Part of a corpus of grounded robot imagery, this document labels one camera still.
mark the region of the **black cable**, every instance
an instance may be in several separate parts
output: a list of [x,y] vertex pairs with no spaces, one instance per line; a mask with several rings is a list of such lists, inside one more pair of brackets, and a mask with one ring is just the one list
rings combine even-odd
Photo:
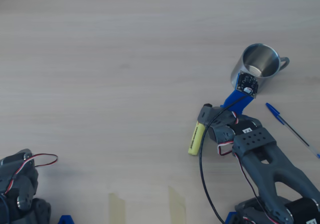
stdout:
[[3,201],[3,204],[4,204],[4,206],[5,206],[5,211],[6,211],[6,223],[7,223],[7,224],[11,224],[9,206],[8,206],[8,204],[7,204],[7,201],[6,201],[6,197],[5,197],[3,194],[0,194],[0,199]]
[[207,187],[206,187],[206,182],[205,182],[205,178],[204,178],[204,172],[203,172],[203,169],[202,169],[202,149],[203,149],[203,145],[204,145],[204,140],[205,140],[205,136],[206,136],[206,133],[210,127],[210,125],[214,122],[214,120],[220,116],[223,112],[225,112],[226,110],[228,110],[229,108],[231,108],[232,106],[234,106],[236,103],[240,102],[241,100],[247,98],[248,96],[243,96],[239,99],[237,99],[235,102],[233,102],[232,104],[228,105],[227,107],[223,108],[221,111],[219,111],[211,120],[210,122],[206,125],[205,129],[204,129],[204,132],[203,132],[203,136],[201,138],[201,143],[200,143],[200,152],[199,152],[199,166],[200,166],[200,175],[201,175],[201,180],[202,180],[202,185],[203,185],[203,188],[204,188],[204,192],[205,192],[205,195],[206,197],[208,198],[208,201],[214,211],[214,214],[216,215],[216,217],[219,219],[219,221],[222,223],[222,224],[225,224],[225,222],[222,220],[222,218],[220,217],[219,213],[217,212],[214,204],[212,203],[211,201],[211,198],[210,198],[210,195],[208,193],[208,190],[207,190]]

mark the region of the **masking tape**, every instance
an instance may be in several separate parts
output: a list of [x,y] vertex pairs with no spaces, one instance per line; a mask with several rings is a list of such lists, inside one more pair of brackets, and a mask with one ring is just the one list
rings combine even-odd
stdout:
[[171,224],[186,224],[186,200],[169,186]]
[[109,194],[109,224],[126,224],[125,201],[116,194]]

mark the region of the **metal cup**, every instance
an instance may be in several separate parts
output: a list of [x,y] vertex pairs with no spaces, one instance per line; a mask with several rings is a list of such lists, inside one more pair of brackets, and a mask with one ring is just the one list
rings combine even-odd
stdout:
[[235,88],[240,71],[256,77],[258,93],[268,82],[289,64],[287,57],[280,58],[277,52],[262,43],[255,43],[246,48],[231,73],[231,84]]

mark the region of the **blue pen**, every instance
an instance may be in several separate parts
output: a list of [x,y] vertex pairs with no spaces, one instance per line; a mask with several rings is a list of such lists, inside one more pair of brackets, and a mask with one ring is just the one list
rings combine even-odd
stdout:
[[320,152],[318,152],[318,150],[312,146],[311,144],[309,144],[306,139],[297,132],[297,130],[295,130],[292,126],[290,126],[281,116],[280,116],[280,112],[278,112],[274,107],[272,107],[271,104],[266,103],[265,104],[268,109],[270,110],[270,112],[272,112],[272,114],[275,116],[275,118],[277,118],[283,125],[285,125],[287,128],[289,128],[289,130],[317,157],[320,159]]

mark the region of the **wooden table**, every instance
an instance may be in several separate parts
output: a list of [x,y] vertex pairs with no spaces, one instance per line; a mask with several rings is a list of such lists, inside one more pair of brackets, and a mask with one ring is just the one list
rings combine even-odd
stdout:
[[[109,193],[127,224],[170,224],[168,186],[188,224],[217,224],[188,146],[202,105],[223,103],[241,53],[261,42],[291,62],[244,113],[320,188],[319,161],[264,105],[320,149],[319,30],[319,0],[0,0],[1,157],[59,155],[38,170],[52,224],[108,223]],[[223,217],[253,197],[209,140],[203,162]]]

